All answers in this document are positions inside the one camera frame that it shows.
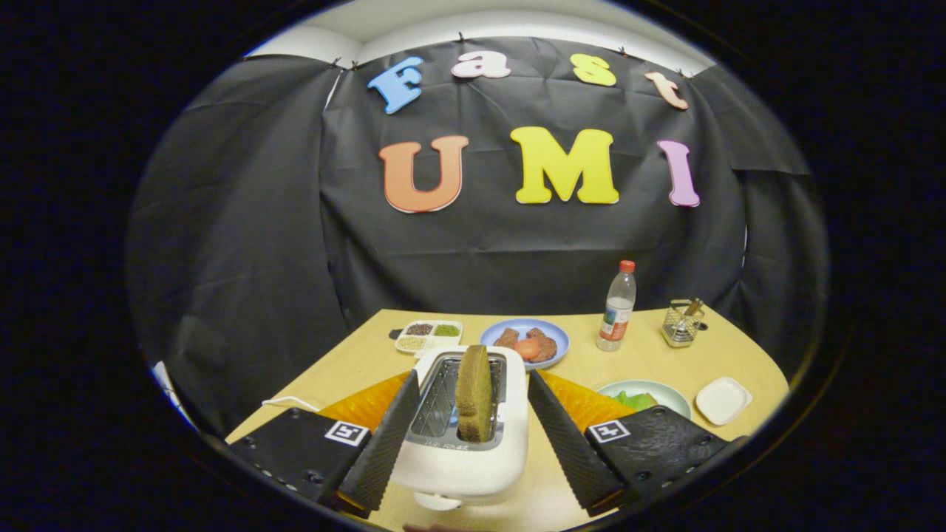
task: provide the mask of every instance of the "pink letter i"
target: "pink letter i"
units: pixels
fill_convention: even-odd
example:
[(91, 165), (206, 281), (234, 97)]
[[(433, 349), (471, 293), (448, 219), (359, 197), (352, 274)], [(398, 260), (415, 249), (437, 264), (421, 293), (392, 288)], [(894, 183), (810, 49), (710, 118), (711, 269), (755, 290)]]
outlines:
[(690, 175), (690, 164), (687, 162), (690, 149), (673, 140), (661, 140), (657, 145), (667, 154), (667, 162), (670, 163), (670, 180), (674, 185), (670, 192), (670, 203), (696, 207), (700, 204), (700, 197), (693, 190), (693, 178)]

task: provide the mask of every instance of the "table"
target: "table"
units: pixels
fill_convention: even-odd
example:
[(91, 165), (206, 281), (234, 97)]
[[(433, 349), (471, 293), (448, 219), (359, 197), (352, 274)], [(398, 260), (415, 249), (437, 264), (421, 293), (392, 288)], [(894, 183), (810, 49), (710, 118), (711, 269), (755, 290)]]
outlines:
[[(662, 382), (690, 401), (692, 420), (697, 425), (726, 440), (752, 434), (779, 407), (788, 393), (788, 383), (775, 362), (755, 342), (714, 310), (706, 306), (703, 310), (703, 321), (709, 328), (700, 331), (691, 346), (676, 349), (667, 346), (659, 332), (666, 310), (635, 310), (621, 347), (612, 352), (595, 346), (601, 314), (489, 316), (381, 310), (275, 397), (295, 396), (323, 408), (375, 382), (410, 370), (417, 360), (413, 355), (398, 352), (388, 334), (411, 321), (459, 321), (464, 324), (461, 345), (466, 346), (476, 344), (482, 332), (498, 321), (531, 317), (555, 323), (569, 334), (569, 351), (561, 362), (548, 369), (550, 373), (593, 390), (628, 379)], [(694, 398), (703, 386), (720, 377), (740, 382), (753, 400), (728, 425), (716, 427), (700, 414)], [(227, 436), (226, 442), (233, 443), (293, 406), (300, 405), (294, 401), (262, 405)], [(589, 521), (575, 501), (532, 407), (526, 468), (509, 500), (499, 505), (435, 512), (418, 505), (410, 490), (389, 483), (380, 509), (372, 512), (369, 519), (370, 523), (391, 530), (401, 530), (404, 524), (429, 527), (438, 523), (496, 532), (562, 530)]]

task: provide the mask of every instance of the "foam letter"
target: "foam letter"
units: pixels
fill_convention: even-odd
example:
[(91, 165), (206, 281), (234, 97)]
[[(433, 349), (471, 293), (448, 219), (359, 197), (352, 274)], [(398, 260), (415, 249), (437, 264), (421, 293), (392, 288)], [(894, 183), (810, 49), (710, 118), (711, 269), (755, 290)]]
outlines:
[(573, 71), (575, 76), (578, 76), (578, 79), (585, 83), (594, 83), (595, 85), (610, 87), (618, 82), (614, 74), (607, 69), (607, 62), (600, 57), (574, 54), (571, 56), (571, 64), (575, 65)]
[(453, 65), (450, 72), (457, 78), (476, 78), (486, 76), (487, 78), (505, 78), (513, 73), (506, 68), (506, 56), (499, 52), (469, 52), (459, 58), (458, 63)]
[(696, 207), (700, 204), (700, 197), (693, 190), (693, 178), (690, 175), (690, 164), (687, 162), (690, 149), (673, 140), (661, 140), (657, 145), (667, 154), (667, 162), (670, 164), (670, 180), (674, 186), (670, 191), (670, 203)]
[(608, 147), (611, 133), (582, 130), (575, 137), (571, 153), (566, 154), (549, 130), (539, 127), (516, 128), (509, 133), (522, 147), (522, 188), (516, 192), (521, 204), (546, 204), (552, 192), (545, 187), (543, 175), (555, 188), (559, 199), (567, 202), (582, 177), (578, 199), (586, 204), (615, 204), (619, 194), (611, 182), (611, 158)]
[(654, 82), (654, 85), (657, 86), (657, 91), (660, 92), (660, 95), (663, 96), (663, 99), (667, 100), (667, 103), (673, 105), (677, 109), (687, 109), (690, 107), (690, 104), (686, 100), (678, 97), (674, 92), (674, 89), (678, 89), (676, 83), (663, 77), (663, 74), (659, 72), (648, 72), (644, 74), (644, 77), (650, 81)]
[(384, 197), (401, 212), (430, 212), (452, 204), (463, 186), (463, 160), (460, 151), (469, 144), (465, 136), (435, 138), (430, 146), (440, 152), (440, 185), (422, 192), (413, 185), (413, 157), (420, 144), (401, 142), (378, 152), (384, 160)]
[(408, 88), (407, 84), (413, 83), (416, 85), (420, 83), (420, 72), (411, 67), (422, 62), (424, 60), (419, 57), (408, 57), (408, 59), (379, 74), (377, 78), (368, 81), (368, 88), (377, 89), (387, 100), (388, 106), (384, 108), (385, 113), (391, 115), (420, 96), (420, 89), (417, 87)]

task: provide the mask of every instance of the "letter f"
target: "letter f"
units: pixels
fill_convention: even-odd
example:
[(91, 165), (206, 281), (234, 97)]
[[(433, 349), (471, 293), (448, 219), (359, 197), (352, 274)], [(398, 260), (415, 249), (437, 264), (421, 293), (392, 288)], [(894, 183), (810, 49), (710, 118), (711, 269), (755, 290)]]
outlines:
[(384, 108), (385, 113), (392, 115), (395, 111), (420, 96), (419, 88), (408, 88), (407, 84), (412, 83), (416, 85), (420, 83), (420, 72), (412, 67), (422, 62), (424, 62), (424, 60), (419, 57), (408, 57), (408, 59), (382, 72), (377, 78), (368, 81), (368, 88), (377, 89), (377, 91), (384, 96), (384, 99), (387, 100), (388, 106)]

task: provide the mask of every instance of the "metal utensil holder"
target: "metal utensil holder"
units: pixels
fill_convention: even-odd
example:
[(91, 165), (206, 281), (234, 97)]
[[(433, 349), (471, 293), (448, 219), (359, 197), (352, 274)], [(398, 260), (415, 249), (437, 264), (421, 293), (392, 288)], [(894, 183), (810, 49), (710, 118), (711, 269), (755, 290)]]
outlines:
[(685, 315), (683, 312), (691, 303), (691, 299), (674, 299), (670, 302), (663, 327), (660, 328), (663, 339), (670, 347), (686, 347), (696, 339), (696, 332), (706, 313), (697, 310), (692, 315)]

